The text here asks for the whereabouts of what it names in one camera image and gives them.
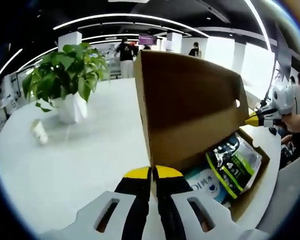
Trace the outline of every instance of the green leaves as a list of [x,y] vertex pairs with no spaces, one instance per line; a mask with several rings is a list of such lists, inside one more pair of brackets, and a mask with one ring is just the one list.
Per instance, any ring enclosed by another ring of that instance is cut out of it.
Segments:
[[[44,100],[53,107],[56,98],[66,99],[68,94],[78,92],[88,101],[91,91],[95,91],[98,80],[103,80],[108,65],[97,49],[87,42],[79,45],[65,45],[62,52],[52,52],[42,58],[39,67],[22,82],[24,96]],[[42,111],[40,103],[36,106]]]

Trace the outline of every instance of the purple sign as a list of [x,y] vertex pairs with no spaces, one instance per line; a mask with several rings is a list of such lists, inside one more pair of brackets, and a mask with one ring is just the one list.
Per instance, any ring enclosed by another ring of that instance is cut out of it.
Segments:
[[140,45],[157,45],[156,36],[139,36]]

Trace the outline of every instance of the cardboard box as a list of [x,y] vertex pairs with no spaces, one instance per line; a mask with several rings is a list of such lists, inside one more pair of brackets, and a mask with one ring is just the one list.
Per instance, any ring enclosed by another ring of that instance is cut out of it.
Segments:
[[[143,133],[151,165],[184,172],[206,152],[239,130],[249,117],[247,97],[237,73],[192,56],[140,51],[134,65]],[[239,134],[252,145],[242,130]],[[259,187],[269,157],[250,190],[231,207],[236,221]]]

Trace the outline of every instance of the green and black package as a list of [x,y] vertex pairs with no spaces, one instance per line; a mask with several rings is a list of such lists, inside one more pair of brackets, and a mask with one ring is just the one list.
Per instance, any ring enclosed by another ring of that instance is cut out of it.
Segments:
[[216,177],[236,199],[251,187],[260,168],[262,156],[235,133],[206,153],[206,158]]

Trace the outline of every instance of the white flower pot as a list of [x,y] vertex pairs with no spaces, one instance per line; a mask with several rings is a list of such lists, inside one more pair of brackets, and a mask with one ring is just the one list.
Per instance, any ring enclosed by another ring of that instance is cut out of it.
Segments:
[[52,100],[56,107],[60,121],[65,124],[75,124],[88,115],[87,102],[79,95],[68,94],[63,100],[61,97]]

